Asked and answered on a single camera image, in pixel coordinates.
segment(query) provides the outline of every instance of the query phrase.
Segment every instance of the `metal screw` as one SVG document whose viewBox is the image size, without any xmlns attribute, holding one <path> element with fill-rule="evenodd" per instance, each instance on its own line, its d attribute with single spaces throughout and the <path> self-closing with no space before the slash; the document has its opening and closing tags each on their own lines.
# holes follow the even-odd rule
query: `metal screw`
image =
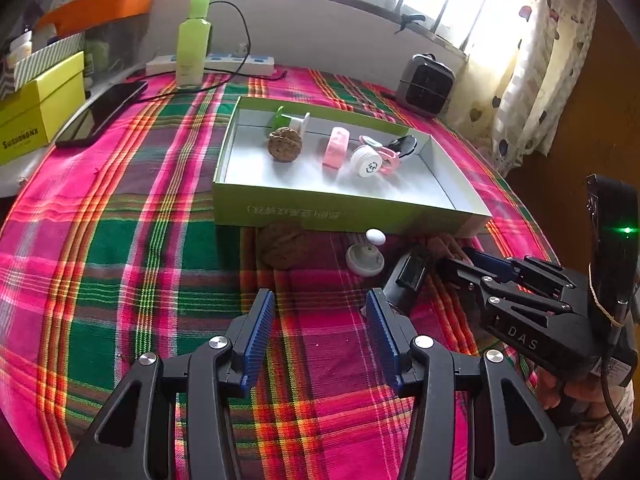
<svg viewBox="0 0 640 480">
<path fill-rule="evenodd" d="M 141 365 L 149 366 L 155 363 L 156 359 L 158 359 L 158 356 L 153 352 L 145 352 L 138 358 L 138 361 L 140 361 Z"/>
<path fill-rule="evenodd" d="M 209 346 L 214 349 L 224 348 L 229 343 L 229 339 L 223 335 L 213 336 L 209 339 Z"/>
<path fill-rule="evenodd" d="M 419 348 L 431 348 L 433 346 L 433 339 L 428 335 L 419 335 L 415 338 L 415 345 Z"/>
<path fill-rule="evenodd" d="M 487 350 L 486 354 L 484 354 L 489 361 L 492 363 L 501 363 L 504 359 L 502 352 L 498 350 Z"/>
</svg>

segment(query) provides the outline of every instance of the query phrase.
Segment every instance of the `curtain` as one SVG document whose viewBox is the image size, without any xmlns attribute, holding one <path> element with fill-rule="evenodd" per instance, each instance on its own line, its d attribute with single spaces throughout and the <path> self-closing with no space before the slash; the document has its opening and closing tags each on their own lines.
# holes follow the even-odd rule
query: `curtain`
<svg viewBox="0 0 640 480">
<path fill-rule="evenodd" d="M 486 0 L 446 120 L 501 174 L 548 153 L 595 14 L 596 0 Z"/>
</svg>

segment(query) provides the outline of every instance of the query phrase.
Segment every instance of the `plaid tablecloth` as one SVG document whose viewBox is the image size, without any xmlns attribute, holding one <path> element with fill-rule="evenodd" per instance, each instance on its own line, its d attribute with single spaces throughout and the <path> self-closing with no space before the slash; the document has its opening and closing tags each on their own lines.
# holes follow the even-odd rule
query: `plaid tablecloth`
<svg viewBox="0 0 640 480">
<path fill-rule="evenodd" d="M 159 76 L 145 95 L 171 89 L 173 78 Z M 552 256 L 524 206 L 464 140 L 401 110 L 381 90 L 290 69 L 277 82 L 236 80 L 133 105 L 90 148 L 49 153 L 0 237 L 0 409 L 49 478 L 60 476 L 138 355 L 193 351 L 245 312 L 262 286 L 277 296 L 273 333 L 251 399 L 232 407 L 245 478 L 396 478 L 412 403 L 383 385 L 359 314 L 366 290 L 379 284 L 346 270 L 344 253 L 362 235 L 313 234 L 318 256 L 303 269 L 274 271 L 256 257 L 254 229 L 214 224 L 210 192 L 238 96 L 332 106 L 433 135 L 494 216 L 477 246 Z M 382 251 L 392 254 L 400 244 L 391 239 Z M 475 354 L 491 342 L 476 342 L 474 314 L 428 278 L 412 319 L 449 349 Z M 526 362 L 517 361 L 528 376 Z M 181 405 L 180 478 L 184 415 Z M 465 443 L 459 404 L 456 479 Z"/>
</svg>

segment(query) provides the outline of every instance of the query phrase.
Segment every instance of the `smartphone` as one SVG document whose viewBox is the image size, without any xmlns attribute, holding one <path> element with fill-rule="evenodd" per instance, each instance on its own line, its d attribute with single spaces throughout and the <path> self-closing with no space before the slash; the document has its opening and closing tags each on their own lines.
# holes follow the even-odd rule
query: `smartphone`
<svg viewBox="0 0 640 480">
<path fill-rule="evenodd" d="M 133 100 L 145 91 L 148 83 L 136 81 L 110 87 L 71 122 L 67 123 L 56 139 L 57 148 L 85 148 L 91 146 L 109 124 Z"/>
</svg>

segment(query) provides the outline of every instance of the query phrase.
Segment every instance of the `human hand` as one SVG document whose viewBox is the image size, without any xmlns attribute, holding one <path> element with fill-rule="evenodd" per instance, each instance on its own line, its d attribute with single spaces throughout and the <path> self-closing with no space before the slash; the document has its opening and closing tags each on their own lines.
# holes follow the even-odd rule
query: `human hand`
<svg viewBox="0 0 640 480">
<path fill-rule="evenodd" d="M 462 260 L 466 264 L 473 265 L 466 256 L 456 239 L 446 233 L 441 233 L 427 240 L 427 249 L 436 260 L 441 258 L 451 258 L 452 260 Z"/>
<path fill-rule="evenodd" d="M 556 407 L 560 402 L 560 392 L 558 391 L 558 378 L 547 372 L 544 368 L 539 368 L 538 374 L 538 402 L 542 404 L 544 410 Z M 603 418 L 609 414 L 604 403 L 600 378 L 593 374 L 589 374 L 581 381 L 568 381 L 564 386 L 564 393 L 569 397 L 577 400 L 585 400 L 588 402 L 587 410 L 588 418 Z M 609 385 L 609 393 L 614 406 L 617 406 L 622 400 L 625 389 L 622 386 L 614 384 Z"/>
</svg>

